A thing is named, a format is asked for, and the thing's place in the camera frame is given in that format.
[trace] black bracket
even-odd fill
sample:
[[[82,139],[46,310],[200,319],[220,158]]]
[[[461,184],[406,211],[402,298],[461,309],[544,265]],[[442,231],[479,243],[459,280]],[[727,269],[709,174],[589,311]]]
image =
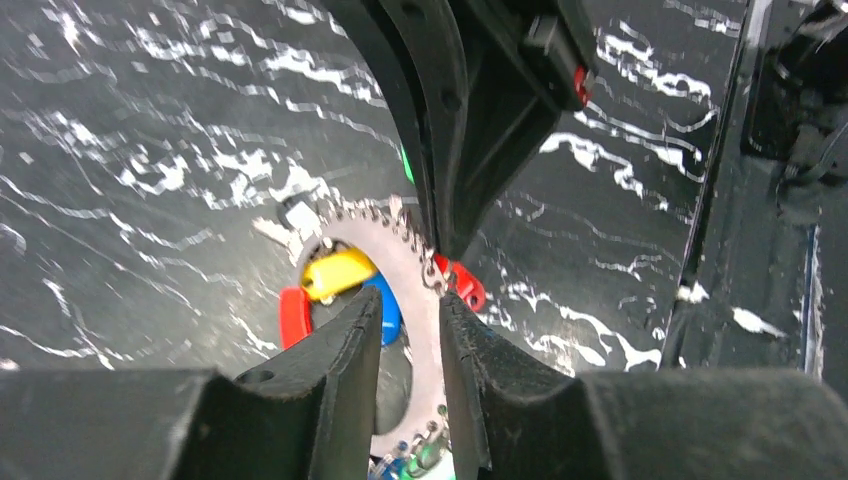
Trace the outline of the black bracket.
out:
[[[371,68],[415,178],[428,240],[458,258],[555,127],[588,101],[581,0],[324,0]]]

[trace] black plastic arm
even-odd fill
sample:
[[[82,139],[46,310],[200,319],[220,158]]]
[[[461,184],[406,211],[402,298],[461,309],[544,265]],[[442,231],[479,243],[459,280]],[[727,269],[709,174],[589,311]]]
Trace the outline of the black plastic arm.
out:
[[[429,241],[458,258],[596,74],[581,0],[324,0],[380,84]]]
[[[442,303],[457,480],[848,478],[848,409],[793,370],[577,379]]]

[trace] white debris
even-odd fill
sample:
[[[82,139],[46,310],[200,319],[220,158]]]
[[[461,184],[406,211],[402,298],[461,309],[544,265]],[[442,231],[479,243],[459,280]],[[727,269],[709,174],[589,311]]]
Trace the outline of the white debris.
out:
[[[766,322],[754,312],[750,310],[745,310],[744,308],[734,308],[733,309],[733,320],[739,324],[740,327],[751,333],[768,333],[770,335],[774,335],[777,338],[784,338],[787,335],[775,327],[774,325]]]
[[[709,298],[710,294],[698,282],[695,282],[695,286],[692,288],[681,285],[680,289],[677,290],[677,299],[683,302],[701,303]]]

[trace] red plastic clip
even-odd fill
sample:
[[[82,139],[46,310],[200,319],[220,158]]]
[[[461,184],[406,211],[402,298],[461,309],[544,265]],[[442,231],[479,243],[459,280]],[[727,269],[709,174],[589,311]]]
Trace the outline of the red plastic clip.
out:
[[[309,295],[301,287],[280,291],[280,339],[283,350],[312,333]]]
[[[459,262],[452,262],[438,253],[433,256],[436,265],[442,273],[452,269],[456,275],[456,293],[459,298],[474,312],[479,312],[486,304],[486,289],[477,277],[471,274],[467,268]]]

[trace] green light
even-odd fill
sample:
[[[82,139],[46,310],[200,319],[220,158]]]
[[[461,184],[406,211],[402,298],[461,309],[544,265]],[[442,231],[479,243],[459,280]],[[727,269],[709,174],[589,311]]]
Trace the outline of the green light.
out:
[[[409,182],[415,185],[415,179],[412,178],[412,169],[409,168],[409,160],[406,158],[406,150],[401,147],[400,149],[400,158],[403,160],[403,171],[406,172],[406,178],[409,179]]]

